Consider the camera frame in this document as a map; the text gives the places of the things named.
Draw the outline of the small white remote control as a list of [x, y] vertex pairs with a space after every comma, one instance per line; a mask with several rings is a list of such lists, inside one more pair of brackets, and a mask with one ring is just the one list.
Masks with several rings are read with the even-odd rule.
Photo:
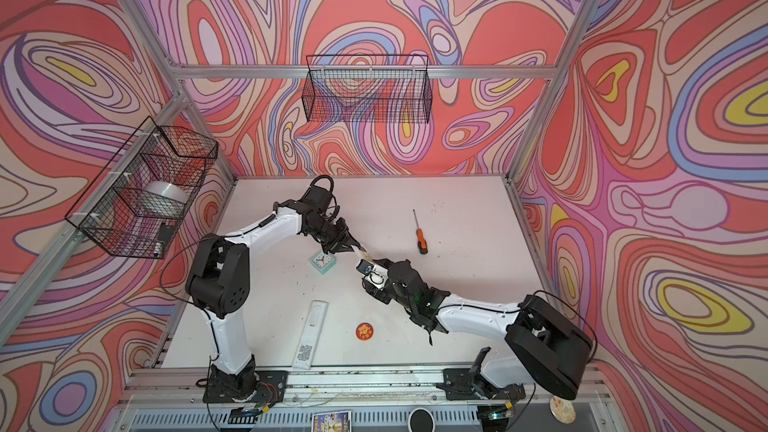
[[364, 248], [357, 248], [356, 254], [359, 258], [357, 270], [363, 275], [363, 280], [377, 289], [382, 289], [387, 280], [387, 269], [376, 263]]

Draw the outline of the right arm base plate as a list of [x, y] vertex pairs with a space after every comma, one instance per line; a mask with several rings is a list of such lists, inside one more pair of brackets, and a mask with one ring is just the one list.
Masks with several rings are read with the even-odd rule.
[[442, 373], [443, 381], [436, 387], [445, 392], [449, 401], [505, 400], [516, 403], [527, 397], [522, 384], [499, 388], [470, 368], [447, 368]]

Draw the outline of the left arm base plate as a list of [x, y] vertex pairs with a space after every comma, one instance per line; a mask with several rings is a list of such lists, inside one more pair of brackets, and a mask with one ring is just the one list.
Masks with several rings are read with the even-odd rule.
[[206, 379], [206, 404], [274, 405], [284, 400], [288, 372], [285, 370], [243, 371], [231, 375], [213, 368]]

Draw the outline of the orange black screwdriver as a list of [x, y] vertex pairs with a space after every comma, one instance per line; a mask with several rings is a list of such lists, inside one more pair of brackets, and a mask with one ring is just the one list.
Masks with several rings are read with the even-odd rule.
[[415, 227], [416, 227], [417, 247], [418, 247], [418, 250], [419, 250], [420, 254], [426, 255], [428, 253], [428, 251], [429, 251], [428, 243], [427, 243], [426, 238], [424, 236], [424, 232], [423, 232], [422, 228], [420, 227], [416, 210], [413, 209], [412, 213], [413, 213], [414, 223], [415, 223]]

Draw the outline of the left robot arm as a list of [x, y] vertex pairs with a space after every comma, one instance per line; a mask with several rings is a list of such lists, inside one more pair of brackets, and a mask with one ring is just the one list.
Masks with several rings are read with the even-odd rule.
[[216, 353], [210, 360], [203, 401], [244, 403], [264, 385], [245, 336], [242, 307], [251, 288], [250, 258], [297, 235], [315, 240], [329, 255], [363, 250], [338, 216], [334, 179], [314, 178], [304, 194], [273, 205], [265, 218], [240, 230], [201, 239], [185, 283], [192, 305], [207, 320]]

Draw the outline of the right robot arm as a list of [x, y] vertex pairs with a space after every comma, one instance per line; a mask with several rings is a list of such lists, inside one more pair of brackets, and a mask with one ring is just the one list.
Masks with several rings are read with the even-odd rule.
[[506, 346], [478, 353], [469, 371], [472, 394], [491, 399], [531, 380], [557, 397], [576, 398], [594, 342], [546, 299], [470, 300], [429, 286], [408, 260], [362, 258], [356, 269], [368, 295], [385, 305], [398, 303], [427, 333], [464, 333]]

